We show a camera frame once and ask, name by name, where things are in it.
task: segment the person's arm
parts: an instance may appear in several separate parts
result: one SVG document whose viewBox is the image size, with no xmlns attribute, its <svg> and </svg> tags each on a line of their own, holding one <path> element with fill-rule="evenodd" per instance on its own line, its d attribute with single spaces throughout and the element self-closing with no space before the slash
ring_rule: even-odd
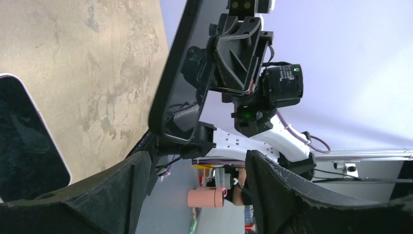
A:
<svg viewBox="0 0 413 234">
<path fill-rule="evenodd" d="M 240 170 L 239 175 L 238 175 L 238 181 L 242 187 L 245 185 L 245 180 L 246 180 L 246 171 L 245 170 Z M 243 206 L 244 201 L 243 201 L 243 191 L 241 190 L 240 187 L 235 186 L 234 187 L 234 193 L 232 195 L 232 203 L 236 206 Z"/>
</svg>

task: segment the person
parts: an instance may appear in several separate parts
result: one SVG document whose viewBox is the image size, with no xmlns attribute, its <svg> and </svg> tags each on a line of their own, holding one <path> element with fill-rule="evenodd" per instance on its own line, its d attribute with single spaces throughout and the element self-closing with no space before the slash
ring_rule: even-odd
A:
<svg viewBox="0 0 413 234">
<path fill-rule="evenodd" d="M 246 179 L 246 170 L 244 164 L 226 165 L 225 173 L 231 175 L 233 182 L 238 181 L 239 185 L 232 183 L 231 189 L 228 189 L 225 200 L 232 202 L 236 206 L 252 205 L 251 197 L 248 194 L 248 182 Z M 208 182 L 208 187 L 215 187 L 215 181 Z"/>
</svg>

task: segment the pink container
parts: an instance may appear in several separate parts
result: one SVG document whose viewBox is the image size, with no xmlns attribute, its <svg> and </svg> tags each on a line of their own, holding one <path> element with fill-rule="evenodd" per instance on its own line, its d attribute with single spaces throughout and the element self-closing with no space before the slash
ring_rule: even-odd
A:
<svg viewBox="0 0 413 234">
<path fill-rule="evenodd" d="M 226 189 L 201 187 L 188 192 L 188 206 L 198 208 L 218 208 L 224 206 Z"/>
</svg>

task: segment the wooden table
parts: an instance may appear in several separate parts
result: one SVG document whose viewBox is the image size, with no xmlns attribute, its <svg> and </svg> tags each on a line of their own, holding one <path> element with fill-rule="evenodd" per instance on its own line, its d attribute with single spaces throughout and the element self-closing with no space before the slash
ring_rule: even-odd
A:
<svg viewBox="0 0 413 234">
<path fill-rule="evenodd" d="M 77 182 L 148 129 L 168 54 L 157 0 L 2 0 L 0 73 L 21 79 Z"/>
</svg>

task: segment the wall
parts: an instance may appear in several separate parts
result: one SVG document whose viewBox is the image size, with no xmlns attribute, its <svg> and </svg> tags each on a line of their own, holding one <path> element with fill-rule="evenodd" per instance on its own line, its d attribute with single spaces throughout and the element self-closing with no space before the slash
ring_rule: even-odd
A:
<svg viewBox="0 0 413 234">
<path fill-rule="evenodd" d="M 161 0 L 171 44 L 184 0 Z M 274 61 L 300 63 L 304 97 L 282 108 L 299 131 L 328 141 L 334 150 L 413 147 L 413 1 L 276 2 L 264 15 L 274 31 Z M 232 133 L 231 104 L 211 92 L 202 116 Z M 321 164 L 332 169 L 331 164 Z M 361 176 L 397 177 L 401 163 L 360 163 Z M 326 185 L 347 195 L 386 200 L 393 185 Z"/>
</svg>

